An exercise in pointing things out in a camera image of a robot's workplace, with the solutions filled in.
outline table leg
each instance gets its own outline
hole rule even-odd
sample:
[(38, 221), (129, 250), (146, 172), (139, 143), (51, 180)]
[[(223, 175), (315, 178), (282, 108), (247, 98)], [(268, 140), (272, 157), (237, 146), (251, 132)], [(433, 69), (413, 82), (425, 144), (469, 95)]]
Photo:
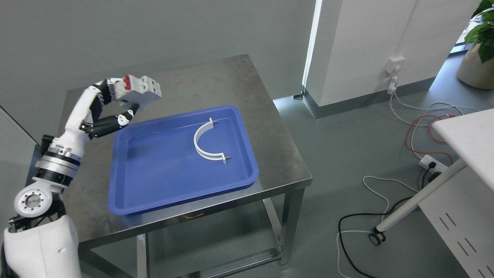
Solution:
[(452, 176), (458, 173), (461, 169), (466, 167), (466, 163), (462, 159), (458, 159), (453, 165), (447, 168), (442, 174), (440, 174), (435, 180), (428, 184), (424, 189), (415, 194), (410, 200), (406, 201), (399, 209), (390, 214), (383, 222), (379, 223), (374, 229), (375, 233), (382, 233), (387, 231), (398, 221), (407, 216), (415, 208), (418, 203), (429, 196), (432, 192), (438, 189), (441, 185), (447, 182)]
[(137, 239), (137, 278), (149, 277), (149, 236), (140, 234)]
[(86, 265), (81, 265), (81, 271), (84, 273), (87, 273), (84, 268), (91, 267), (103, 272), (110, 277), (132, 278), (132, 276), (119, 269), (109, 261), (103, 259), (101, 256), (91, 250), (79, 251), (79, 259), (86, 263)]
[(285, 193), (281, 230), (281, 244), (283, 251), (283, 256), (280, 261), (281, 265), (288, 263), (290, 259), (295, 229), (297, 228), (298, 215), (304, 197), (304, 190), (305, 188), (301, 188)]
[(275, 207), (273, 206), (273, 201), (271, 198), (262, 199), (264, 207), (266, 208), (266, 213), (268, 214), (269, 222), (271, 222), (271, 227), (273, 228), (273, 233), (275, 234), (276, 244), (278, 245), (278, 252), (281, 254), (281, 224), (278, 220), (278, 215), (276, 214)]

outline wall baseboard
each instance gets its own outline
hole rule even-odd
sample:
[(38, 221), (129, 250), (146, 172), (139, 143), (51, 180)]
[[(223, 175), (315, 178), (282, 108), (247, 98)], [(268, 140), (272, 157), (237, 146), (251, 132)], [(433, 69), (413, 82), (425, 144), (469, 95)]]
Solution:
[[(398, 90), (400, 91), (400, 95), (409, 95), (412, 93), (425, 91), (431, 87), (435, 79), (436, 79), (435, 77), (432, 77), (429, 79), (399, 86)], [(390, 97), (390, 95), (387, 94), (386, 91), (380, 91), (380, 92), (371, 93), (360, 97), (340, 101), (337, 103), (328, 104), (325, 106), (318, 106), (315, 100), (312, 98), (312, 96), (303, 86), (302, 89), (304, 90), (303, 101), (315, 119), (321, 119), (331, 115), (347, 112), (353, 109), (366, 107), (371, 104), (376, 104), (379, 102), (386, 101)]]

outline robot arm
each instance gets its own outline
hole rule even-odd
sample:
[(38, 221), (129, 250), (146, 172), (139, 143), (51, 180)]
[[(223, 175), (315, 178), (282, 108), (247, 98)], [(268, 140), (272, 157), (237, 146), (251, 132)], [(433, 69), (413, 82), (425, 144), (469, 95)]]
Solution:
[[(77, 231), (65, 215), (62, 192), (74, 178), (84, 144), (93, 138), (127, 126), (138, 108), (161, 98), (160, 85), (153, 79), (110, 78), (86, 88), (59, 138), (44, 137), (44, 155), (36, 164), (34, 183), (21, 190), (14, 200), (18, 216), (4, 231), (5, 261), (20, 278), (81, 277)], [(104, 105), (118, 101), (125, 112), (99, 119)], [(39, 226), (56, 215), (56, 220)], [(2, 266), (2, 278), (8, 276)]]

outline semicircular bracket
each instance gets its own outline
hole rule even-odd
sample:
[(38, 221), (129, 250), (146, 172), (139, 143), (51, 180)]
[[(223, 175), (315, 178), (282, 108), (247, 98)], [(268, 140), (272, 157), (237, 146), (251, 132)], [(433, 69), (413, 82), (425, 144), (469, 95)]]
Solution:
[(229, 156), (225, 156), (224, 153), (219, 152), (219, 153), (210, 153), (207, 151), (204, 151), (201, 149), (198, 145), (199, 138), (201, 137), (204, 132), (214, 128), (214, 123), (217, 121), (213, 121), (211, 118), (209, 118), (209, 122), (203, 124), (199, 129), (197, 129), (196, 133), (194, 134), (194, 146), (196, 147), (197, 153), (202, 156), (205, 159), (209, 160), (223, 160), (223, 164), (226, 164), (226, 159), (230, 158)]

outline blue tray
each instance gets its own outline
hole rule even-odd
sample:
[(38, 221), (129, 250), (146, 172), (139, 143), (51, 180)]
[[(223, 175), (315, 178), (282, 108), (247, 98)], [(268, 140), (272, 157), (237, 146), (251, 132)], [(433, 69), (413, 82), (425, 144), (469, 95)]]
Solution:
[[(201, 149), (224, 152), (226, 164), (202, 158)], [(115, 133), (108, 208), (126, 215), (249, 187), (259, 169), (239, 110), (230, 105), (131, 124)]]

